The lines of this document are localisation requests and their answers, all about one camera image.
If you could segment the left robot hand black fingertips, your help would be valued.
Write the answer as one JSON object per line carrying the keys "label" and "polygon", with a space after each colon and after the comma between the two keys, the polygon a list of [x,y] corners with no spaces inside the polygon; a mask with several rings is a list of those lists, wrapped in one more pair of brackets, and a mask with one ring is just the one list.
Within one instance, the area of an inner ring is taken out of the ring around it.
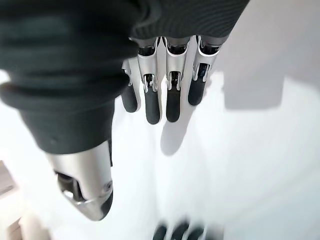
{"label": "left robot hand black fingertips", "polygon": [[165,221],[161,221],[155,228],[152,240],[201,240],[205,228],[201,225],[191,226],[189,220],[177,223],[169,233],[169,227]]}

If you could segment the right robot hand black cloth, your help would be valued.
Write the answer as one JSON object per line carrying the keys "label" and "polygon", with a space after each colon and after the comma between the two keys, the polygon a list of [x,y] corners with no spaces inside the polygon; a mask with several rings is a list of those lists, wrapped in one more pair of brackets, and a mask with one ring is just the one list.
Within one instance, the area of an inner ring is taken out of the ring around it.
{"label": "right robot hand black cloth", "polygon": [[246,0],[3,0],[3,103],[19,111],[50,160],[62,194],[92,221],[113,202],[115,99],[137,110],[129,60],[137,58],[147,121],[159,106],[157,51],[166,48],[166,117],[180,116],[189,42],[196,38],[188,102],[196,106],[215,58]]}

